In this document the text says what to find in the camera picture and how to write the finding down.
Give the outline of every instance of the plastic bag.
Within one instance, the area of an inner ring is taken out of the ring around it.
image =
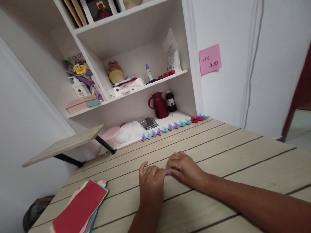
[[[168,31],[163,47],[166,52],[167,71],[175,70],[175,73],[181,72],[178,44],[172,28]]]
[[[140,138],[146,130],[137,121],[132,121],[123,125],[117,133],[118,143]]]

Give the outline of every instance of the wooden desk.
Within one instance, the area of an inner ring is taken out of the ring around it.
[[[90,179],[107,180],[109,189],[93,233],[127,232],[139,206],[139,166],[148,160],[164,168],[169,156],[180,150],[208,173],[311,201],[310,152],[209,118],[85,163],[29,232],[47,232],[72,193]],[[158,232],[199,231],[261,232],[237,210],[166,176]]]
[[[71,136],[69,138],[54,143],[53,145],[51,145],[50,147],[48,147],[47,149],[45,149],[44,151],[33,157],[32,159],[28,160],[22,166],[28,167],[30,165],[41,162],[48,158],[55,157],[67,163],[76,165],[77,167],[82,167],[84,164],[83,162],[70,158],[69,156],[64,155],[63,153],[78,146],[84,145],[94,139],[98,141],[100,144],[102,144],[105,148],[107,148],[112,154],[114,154],[117,150],[114,150],[100,136],[98,136],[98,134],[102,131],[104,125],[105,124],[96,126],[83,133],[76,134],[74,136]]]

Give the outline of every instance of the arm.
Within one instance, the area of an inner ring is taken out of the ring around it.
[[[129,233],[153,233],[160,219],[163,205],[163,185],[165,170],[149,166],[144,174],[144,167],[139,168],[140,205],[134,217]]]
[[[309,202],[208,174],[182,151],[171,155],[169,168],[168,175],[228,203],[268,232],[311,232]]]

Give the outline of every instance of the teddy bear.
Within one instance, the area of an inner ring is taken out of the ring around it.
[[[121,66],[118,65],[117,61],[109,62],[108,63],[108,71],[107,74],[109,76],[109,79],[113,84],[121,82],[124,80],[123,76],[123,70]]]

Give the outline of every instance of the dark bottle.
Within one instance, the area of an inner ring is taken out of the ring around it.
[[[176,108],[176,104],[175,104],[173,93],[171,93],[171,91],[167,91],[165,98],[166,98],[168,110],[170,112],[175,112],[177,110],[177,108]]]

